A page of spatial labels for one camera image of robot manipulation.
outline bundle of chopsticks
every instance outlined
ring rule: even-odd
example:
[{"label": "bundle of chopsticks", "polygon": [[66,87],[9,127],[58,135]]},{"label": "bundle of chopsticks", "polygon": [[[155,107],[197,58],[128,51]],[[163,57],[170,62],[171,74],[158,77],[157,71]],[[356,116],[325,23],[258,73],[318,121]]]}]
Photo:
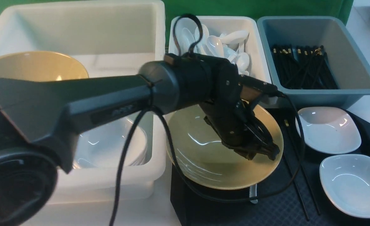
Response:
[{"label": "bundle of chopsticks", "polygon": [[273,46],[280,84],[287,89],[339,89],[320,46]]}]

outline table surface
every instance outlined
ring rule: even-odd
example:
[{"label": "table surface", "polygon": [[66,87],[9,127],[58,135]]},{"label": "table surface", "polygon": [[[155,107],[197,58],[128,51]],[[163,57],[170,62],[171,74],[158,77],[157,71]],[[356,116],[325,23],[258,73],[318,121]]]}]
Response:
[{"label": "table surface", "polygon": [[[355,0],[347,29],[370,63],[370,0]],[[364,96],[349,109],[370,122],[370,96]],[[170,203],[170,163],[156,181],[149,199],[122,201],[116,218],[120,226],[179,226]],[[23,226],[105,226],[112,211],[111,202],[47,205]]]}]

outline robotic arm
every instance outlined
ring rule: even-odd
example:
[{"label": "robotic arm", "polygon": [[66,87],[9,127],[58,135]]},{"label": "robotic arm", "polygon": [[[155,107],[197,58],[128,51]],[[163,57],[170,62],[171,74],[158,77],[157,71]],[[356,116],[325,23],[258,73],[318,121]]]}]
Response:
[{"label": "robotic arm", "polygon": [[56,167],[72,169],[78,135],[155,106],[199,104],[229,149],[252,159],[279,153],[252,110],[277,87],[238,75],[227,59],[167,54],[138,75],[37,83],[0,78],[0,225],[18,225],[49,199]]}]

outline black mat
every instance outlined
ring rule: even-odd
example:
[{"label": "black mat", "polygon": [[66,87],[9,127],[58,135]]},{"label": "black mat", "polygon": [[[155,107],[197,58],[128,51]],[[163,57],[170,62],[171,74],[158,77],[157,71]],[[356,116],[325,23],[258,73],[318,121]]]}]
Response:
[{"label": "black mat", "polygon": [[[295,117],[292,112],[287,110],[268,109],[268,111],[281,128],[284,137],[284,155],[294,173],[298,159],[293,143],[297,145],[297,148],[300,146],[300,138],[295,128]],[[350,115],[357,124],[362,137],[361,147],[352,153],[370,156],[370,123],[351,113]],[[285,120],[290,122],[289,127],[286,126]],[[344,214],[334,207],[325,195],[319,180],[319,165],[328,156],[330,155],[319,153],[307,147],[303,167],[309,183],[301,171],[295,180],[302,202],[295,185],[291,185],[285,192],[277,196],[260,199],[256,205],[250,202],[237,204],[212,202],[190,191],[173,168],[171,203],[183,226],[370,226],[370,219],[359,219]],[[290,178],[283,158],[277,169],[258,184],[258,194],[280,189]],[[220,191],[195,183],[194,185],[206,194],[222,198],[248,197],[249,192],[249,189]]]}]

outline white plastic bin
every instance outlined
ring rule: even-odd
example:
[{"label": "white plastic bin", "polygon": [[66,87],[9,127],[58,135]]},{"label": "white plastic bin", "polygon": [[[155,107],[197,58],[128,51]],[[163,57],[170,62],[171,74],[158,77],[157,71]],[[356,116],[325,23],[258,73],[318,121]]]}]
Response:
[{"label": "white plastic bin", "polygon": [[[174,18],[171,21],[171,31],[174,27],[174,23],[178,18]],[[198,16],[198,19],[202,24],[206,25],[209,29],[209,34],[219,37],[221,33],[229,34],[237,30],[249,31],[249,37],[245,41],[245,52],[251,57],[251,64],[248,67],[250,76],[257,79],[271,83],[269,69],[267,67],[266,58],[264,56],[264,50],[262,42],[259,36],[258,27],[256,22],[249,17],[221,17],[221,16]],[[196,29],[196,24],[191,19],[184,18],[178,21],[175,30],[176,34],[181,34],[182,29],[186,27],[192,33]],[[169,53],[178,54],[177,48],[170,34],[169,42]]]},{"label": "white plastic bin", "polygon": [[[73,56],[91,78],[131,75],[165,54],[165,9],[159,0],[92,0],[7,8],[0,15],[0,56],[31,50]],[[149,161],[123,169],[121,199],[149,197],[165,169],[165,132],[158,117],[146,115]],[[113,200],[116,168],[60,170],[48,203]]]}]

